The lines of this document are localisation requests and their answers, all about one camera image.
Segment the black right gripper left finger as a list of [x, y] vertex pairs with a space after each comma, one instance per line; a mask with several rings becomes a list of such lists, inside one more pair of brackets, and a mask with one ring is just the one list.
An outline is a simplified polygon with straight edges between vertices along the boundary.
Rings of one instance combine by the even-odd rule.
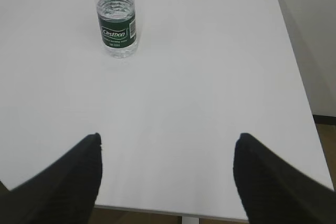
[[88, 223], [101, 180], [101, 136], [95, 133], [2, 194], [1, 223]]

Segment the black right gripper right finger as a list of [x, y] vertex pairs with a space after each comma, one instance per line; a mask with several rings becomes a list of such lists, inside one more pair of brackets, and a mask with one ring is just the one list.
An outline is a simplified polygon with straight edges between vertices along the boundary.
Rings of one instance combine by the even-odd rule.
[[233, 175], [249, 223], [335, 223], [335, 192], [248, 133], [236, 142]]

